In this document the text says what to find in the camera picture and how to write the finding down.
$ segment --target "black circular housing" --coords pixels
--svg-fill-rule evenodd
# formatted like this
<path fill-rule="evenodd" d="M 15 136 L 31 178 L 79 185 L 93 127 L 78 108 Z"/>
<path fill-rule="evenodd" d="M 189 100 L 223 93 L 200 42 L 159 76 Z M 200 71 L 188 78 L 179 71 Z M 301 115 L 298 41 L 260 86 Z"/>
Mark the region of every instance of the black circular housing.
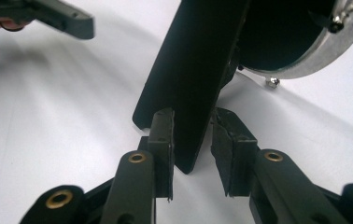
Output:
<path fill-rule="evenodd" d="M 331 17 L 333 0 L 252 0 L 238 47 L 240 64 L 274 71 L 301 58 L 323 27 L 310 13 Z"/>

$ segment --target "black linkage arm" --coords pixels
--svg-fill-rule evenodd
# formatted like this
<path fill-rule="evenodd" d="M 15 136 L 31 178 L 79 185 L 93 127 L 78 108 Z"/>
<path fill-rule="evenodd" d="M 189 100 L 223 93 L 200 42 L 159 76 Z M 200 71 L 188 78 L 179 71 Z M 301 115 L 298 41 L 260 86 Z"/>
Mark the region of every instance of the black linkage arm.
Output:
<path fill-rule="evenodd" d="M 92 16 L 58 0 L 0 0 L 0 18 L 39 20 L 79 39 L 94 38 Z"/>
<path fill-rule="evenodd" d="M 285 153 L 259 150 L 232 112 L 213 114 L 212 153 L 226 194 L 248 196 L 256 223 L 353 223 L 353 184 L 342 196 L 314 185 Z"/>
<path fill-rule="evenodd" d="M 154 115 L 149 137 L 121 158 L 114 178 L 87 193 L 76 186 L 51 189 L 21 224 L 155 223 L 155 199 L 173 196 L 173 118 L 171 108 Z"/>
<path fill-rule="evenodd" d="M 219 91 L 238 66 L 249 2 L 182 1 L 136 105 L 140 129 L 150 128 L 157 111 L 175 110 L 176 166 L 185 174 L 193 170 Z"/>

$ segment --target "white surface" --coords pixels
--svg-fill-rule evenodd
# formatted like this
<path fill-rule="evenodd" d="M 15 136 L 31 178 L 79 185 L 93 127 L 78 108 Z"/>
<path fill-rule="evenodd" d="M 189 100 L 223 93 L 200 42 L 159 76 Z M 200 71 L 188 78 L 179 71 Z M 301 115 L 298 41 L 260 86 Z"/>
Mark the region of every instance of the white surface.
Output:
<path fill-rule="evenodd" d="M 43 192 L 85 191 L 113 177 L 144 133 L 135 105 L 178 1 L 70 1 L 96 18 L 78 41 L 34 22 L 0 30 L 0 223 L 17 223 Z M 289 154 L 307 176 L 340 193 L 353 182 L 353 46 L 335 63 L 271 90 L 235 76 L 218 105 L 231 109 L 261 148 Z M 174 200 L 157 200 L 158 223 L 253 223 L 248 200 L 225 198 L 210 132 L 195 170 L 175 170 Z"/>

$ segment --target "metal screw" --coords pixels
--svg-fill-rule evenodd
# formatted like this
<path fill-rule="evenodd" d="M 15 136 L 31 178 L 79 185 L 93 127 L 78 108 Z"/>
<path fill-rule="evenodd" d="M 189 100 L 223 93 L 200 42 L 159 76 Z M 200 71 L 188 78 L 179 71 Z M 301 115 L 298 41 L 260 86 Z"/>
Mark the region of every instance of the metal screw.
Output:
<path fill-rule="evenodd" d="M 277 88 L 277 86 L 279 86 L 280 83 L 281 83 L 281 81 L 276 77 L 267 77 L 266 78 L 267 86 L 269 86 L 273 89 Z"/>
<path fill-rule="evenodd" d="M 329 32 L 337 34 L 345 27 L 346 19 L 353 12 L 353 1 L 345 6 L 345 8 L 336 16 L 333 17 L 332 23 L 328 28 Z"/>

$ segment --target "white table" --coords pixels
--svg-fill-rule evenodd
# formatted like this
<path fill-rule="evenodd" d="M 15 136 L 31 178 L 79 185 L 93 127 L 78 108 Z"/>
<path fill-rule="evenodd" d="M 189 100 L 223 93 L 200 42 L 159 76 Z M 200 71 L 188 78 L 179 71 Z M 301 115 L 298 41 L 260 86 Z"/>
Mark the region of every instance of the white table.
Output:
<path fill-rule="evenodd" d="M 178 1 L 70 1 L 96 18 L 79 41 L 33 22 L 0 30 L 0 223 L 17 223 L 45 191 L 85 191 L 113 177 L 140 136 L 132 114 Z M 353 183 L 353 46 L 316 74 L 275 90 L 243 72 L 221 92 L 260 148 L 289 154 L 317 185 Z M 175 169 L 158 223 L 254 223 L 247 198 L 226 198 L 205 138 L 194 171 Z"/>

